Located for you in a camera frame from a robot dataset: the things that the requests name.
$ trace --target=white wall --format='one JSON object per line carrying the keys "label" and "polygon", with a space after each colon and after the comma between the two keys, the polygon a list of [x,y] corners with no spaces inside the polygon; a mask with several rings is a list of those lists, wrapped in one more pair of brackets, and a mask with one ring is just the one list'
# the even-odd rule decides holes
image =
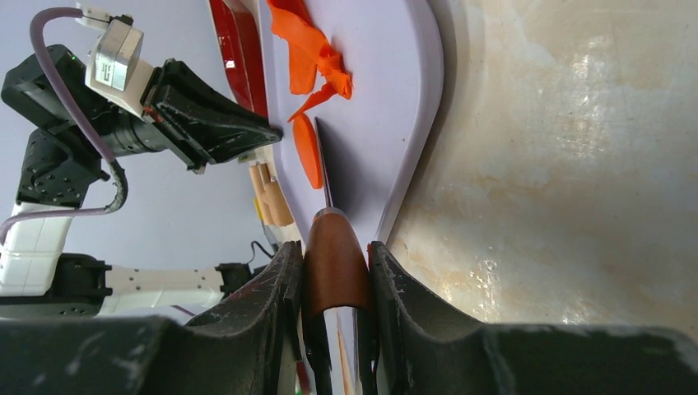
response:
{"label": "white wall", "polygon": [[[114,14],[133,15],[145,32],[142,58],[159,66],[167,58],[185,61],[203,80],[230,97],[206,0],[87,0]],[[31,54],[29,23],[46,7],[74,2],[0,2],[0,78]],[[71,20],[49,23],[46,44],[64,44],[81,59],[97,30]],[[10,214],[29,134],[35,129],[0,105],[0,216]],[[129,267],[205,267],[245,262],[249,242],[264,242],[247,169],[237,162],[211,166],[204,175],[185,171],[170,152],[123,158],[130,185],[126,206],[110,216],[76,219],[65,251],[88,253],[108,264]],[[85,207],[102,207],[114,196],[110,184],[93,184]],[[264,264],[265,257],[255,261]]]}

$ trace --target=brown knife handle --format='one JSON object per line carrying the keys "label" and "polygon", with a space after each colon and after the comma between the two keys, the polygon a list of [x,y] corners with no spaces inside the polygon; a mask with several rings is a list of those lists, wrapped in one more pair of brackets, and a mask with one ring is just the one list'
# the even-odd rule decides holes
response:
{"label": "brown knife handle", "polygon": [[303,271],[304,320],[342,306],[375,314],[366,260],[341,210],[326,208],[315,216],[305,249]]}

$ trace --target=gray cable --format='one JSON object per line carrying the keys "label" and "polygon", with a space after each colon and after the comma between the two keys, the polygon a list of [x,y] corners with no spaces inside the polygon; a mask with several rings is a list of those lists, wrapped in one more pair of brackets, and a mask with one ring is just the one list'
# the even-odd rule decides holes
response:
{"label": "gray cable", "polygon": [[72,98],[72,95],[65,85],[65,82],[63,82],[60,74],[58,74],[58,70],[51,61],[49,51],[46,49],[46,43],[44,42],[44,27],[49,21],[63,17],[81,18],[82,11],[72,7],[56,7],[48,8],[36,14],[31,20],[29,27],[31,46],[34,48],[36,59],[39,61],[41,69],[44,71],[46,78],[49,80],[49,83],[56,92],[56,96],[58,96],[61,103],[63,103],[63,106],[75,120],[76,125],[85,135],[87,141],[92,144],[97,153],[99,153],[100,156],[107,162],[107,165],[109,166],[114,178],[114,185],[117,187],[117,193],[114,196],[114,200],[109,205],[102,208],[26,212],[10,217],[0,225],[0,244],[5,244],[7,233],[10,231],[12,226],[19,221],[66,216],[101,216],[117,211],[123,207],[123,204],[126,202],[126,198],[128,197],[128,182],[126,180],[126,172],[116,161],[114,152],[109,148],[100,134],[92,127],[90,121],[82,113],[80,107],[78,107],[75,99]]}

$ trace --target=cutting board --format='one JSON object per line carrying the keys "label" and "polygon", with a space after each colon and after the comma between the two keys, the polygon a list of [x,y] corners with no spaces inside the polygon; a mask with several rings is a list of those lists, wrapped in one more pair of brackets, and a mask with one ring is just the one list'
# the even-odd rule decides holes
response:
{"label": "cutting board", "polygon": [[[337,148],[325,154],[334,169],[333,198],[362,245],[385,242],[441,99],[444,56],[434,15],[426,0],[305,3],[315,26],[343,54],[354,82],[351,100],[335,95],[307,112],[323,120],[323,144]],[[310,187],[286,122],[307,96],[289,92],[286,41],[272,34],[266,2],[258,6],[269,120],[285,135],[274,146],[277,175],[307,240],[325,200],[322,190]],[[318,75],[316,82],[317,90],[324,79]]]}

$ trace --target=cable connector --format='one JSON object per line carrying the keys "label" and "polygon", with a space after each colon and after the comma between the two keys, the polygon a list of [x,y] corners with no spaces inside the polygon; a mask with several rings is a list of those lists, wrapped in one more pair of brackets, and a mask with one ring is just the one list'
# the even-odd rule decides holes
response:
{"label": "cable connector", "polygon": [[75,18],[77,23],[97,30],[107,30],[109,27],[112,17],[106,10],[80,3],[76,3],[75,8],[82,11],[82,18]]}

